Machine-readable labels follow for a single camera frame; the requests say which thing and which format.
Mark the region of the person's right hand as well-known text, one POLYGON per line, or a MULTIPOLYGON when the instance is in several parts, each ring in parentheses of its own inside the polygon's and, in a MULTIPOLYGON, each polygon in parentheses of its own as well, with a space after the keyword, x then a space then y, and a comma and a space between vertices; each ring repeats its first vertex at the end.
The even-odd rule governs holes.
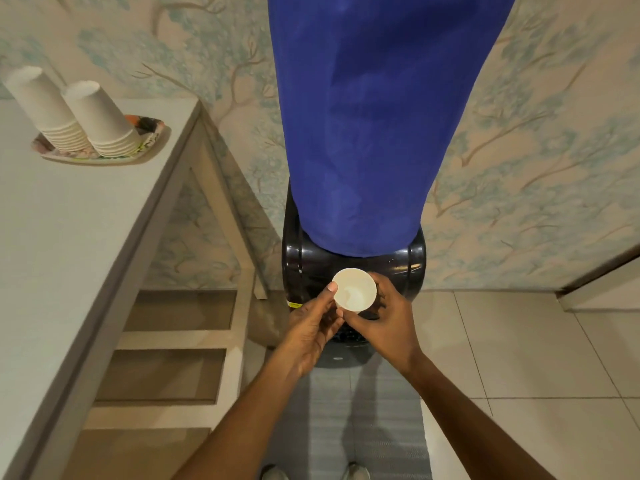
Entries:
POLYGON ((412 304, 400 294, 389 279, 370 273, 378 288, 380 306, 378 319, 372 321, 372 331, 365 337, 399 373, 408 377, 413 363, 424 357, 420 348, 412 304))

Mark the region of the person's left hand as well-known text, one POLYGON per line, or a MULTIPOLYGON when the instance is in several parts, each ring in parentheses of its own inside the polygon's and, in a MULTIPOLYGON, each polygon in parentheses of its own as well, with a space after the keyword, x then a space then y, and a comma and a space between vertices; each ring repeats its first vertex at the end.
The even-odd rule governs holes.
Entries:
POLYGON ((289 316, 289 327, 271 361, 288 381, 297 381, 311 371, 327 343, 344 324, 336 304, 324 315, 309 313, 309 301, 289 316))

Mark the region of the white paper cup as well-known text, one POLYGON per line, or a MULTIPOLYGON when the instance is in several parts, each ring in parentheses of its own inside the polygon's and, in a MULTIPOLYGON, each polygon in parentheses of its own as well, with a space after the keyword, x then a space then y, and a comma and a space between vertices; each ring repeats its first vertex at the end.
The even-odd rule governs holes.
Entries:
POLYGON ((358 268, 341 269, 332 281, 338 286, 334 296, 336 306, 356 314, 372 306, 378 296, 372 276, 358 268))

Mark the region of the person's left forearm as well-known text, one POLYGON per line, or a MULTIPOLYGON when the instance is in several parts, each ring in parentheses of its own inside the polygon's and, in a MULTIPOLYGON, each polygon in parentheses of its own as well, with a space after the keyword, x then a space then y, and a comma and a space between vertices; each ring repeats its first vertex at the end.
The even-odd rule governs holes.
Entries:
POLYGON ((254 480, 276 423, 308 371, 308 354, 277 349, 172 480, 254 480))

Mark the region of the person's right forearm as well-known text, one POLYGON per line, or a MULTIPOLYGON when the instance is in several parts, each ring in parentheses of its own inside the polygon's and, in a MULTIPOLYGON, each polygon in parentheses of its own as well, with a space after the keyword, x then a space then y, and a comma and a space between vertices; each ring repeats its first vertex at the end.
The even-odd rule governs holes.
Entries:
POLYGON ((557 480, 421 350, 394 366, 418 392, 470 480, 557 480))

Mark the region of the black water dispenser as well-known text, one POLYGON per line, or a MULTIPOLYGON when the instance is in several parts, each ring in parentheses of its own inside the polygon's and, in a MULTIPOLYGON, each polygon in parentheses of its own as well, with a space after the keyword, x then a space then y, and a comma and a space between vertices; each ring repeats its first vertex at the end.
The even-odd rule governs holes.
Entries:
MULTIPOLYGON (((316 245, 300 224, 298 209, 287 188, 282 239, 282 275, 290 309, 315 298, 344 268, 373 271, 389 278, 396 290, 413 301, 426 273, 426 242, 419 231, 406 248, 388 255, 359 258, 338 255, 316 245)), ((344 323, 327 343, 316 366, 345 369, 365 365, 376 352, 350 325, 344 323)))

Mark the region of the grey floor mat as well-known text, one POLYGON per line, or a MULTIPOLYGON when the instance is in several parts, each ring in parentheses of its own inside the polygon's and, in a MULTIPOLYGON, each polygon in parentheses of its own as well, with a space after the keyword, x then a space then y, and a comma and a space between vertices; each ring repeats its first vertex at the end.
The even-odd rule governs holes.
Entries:
POLYGON ((418 393, 370 344, 330 342, 294 388, 259 469, 339 480, 352 462, 372 480, 433 480, 418 393))

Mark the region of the white table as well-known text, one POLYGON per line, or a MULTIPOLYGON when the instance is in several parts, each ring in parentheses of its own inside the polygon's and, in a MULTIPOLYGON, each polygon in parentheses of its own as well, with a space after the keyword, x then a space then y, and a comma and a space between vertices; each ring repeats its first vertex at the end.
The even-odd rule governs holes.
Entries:
POLYGON ((30 151, 34 126, 0 101, 0 480, 58 480, 87 429, 213 428, 238 396, 252 295, 266 286, 197 99, 120 99, 170 134, 144 161, 72 166, 30 151), (229 330, 124 325, 188 175, 241 273, 229 330), (223 349, 215 404, 92 407, 113 352, 223 349))

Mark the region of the blue bottle cover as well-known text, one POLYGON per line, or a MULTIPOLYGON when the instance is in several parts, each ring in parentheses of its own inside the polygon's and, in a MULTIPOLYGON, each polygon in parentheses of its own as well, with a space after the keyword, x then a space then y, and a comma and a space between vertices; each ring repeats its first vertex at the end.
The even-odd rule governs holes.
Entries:
POLYGON ((319 247, 407 247, 515 0, 268 0, 292 197, 319 247))

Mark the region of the patterned paper tray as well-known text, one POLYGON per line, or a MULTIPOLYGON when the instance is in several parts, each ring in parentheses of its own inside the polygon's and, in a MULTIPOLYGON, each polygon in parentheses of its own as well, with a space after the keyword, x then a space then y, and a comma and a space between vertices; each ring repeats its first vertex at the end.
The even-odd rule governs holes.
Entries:
POLYGON ((31 149, 39 154, 41 158, 66 164, 77 164, 85 166, 117 166, 134 163, 147 157, 155 147, 160 147, 160 140, 168 127, 165 122, 156 118, 126 114, 141 137, 140 146, 126 155, 105 157, 97 153, 93 147, 80 150, 79 152, 61 152, 55 148, 49 140, 42 134, 38 134, 31 142, 31 149))

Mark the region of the stack of white paper cups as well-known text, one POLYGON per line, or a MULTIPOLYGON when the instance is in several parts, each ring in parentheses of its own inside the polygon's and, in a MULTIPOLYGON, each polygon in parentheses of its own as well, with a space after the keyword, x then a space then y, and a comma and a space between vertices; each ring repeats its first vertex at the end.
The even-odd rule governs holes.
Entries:
POLYGON ((38 66, 23 66, 6 76, 5 86, 34 126, 56 149, 79 152, 91 147, 60 89, 38 66))
POLYGON ((92 80, 81 80, 61 92, 89 142, 103 157, 129 156, 142 145, 142 138, 116 103, 92 80))

